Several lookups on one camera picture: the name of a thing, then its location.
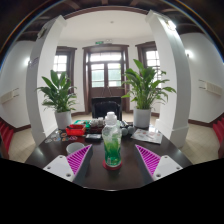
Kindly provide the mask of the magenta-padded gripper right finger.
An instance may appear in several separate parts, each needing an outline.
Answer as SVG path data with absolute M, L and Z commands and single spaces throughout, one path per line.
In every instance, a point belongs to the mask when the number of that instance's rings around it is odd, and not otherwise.
M 168 155 L 159 156 L 140 145 L 135 146 L 135 156 L 145 185 L 182 169 Z

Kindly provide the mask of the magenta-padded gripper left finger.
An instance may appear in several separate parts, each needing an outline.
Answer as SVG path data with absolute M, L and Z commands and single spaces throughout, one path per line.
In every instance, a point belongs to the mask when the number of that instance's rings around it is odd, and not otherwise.
M 81 186 L 93 155 L 92 145 L 71 143 L 66 151 L 67 156 L 57 156 L 44 170 Z

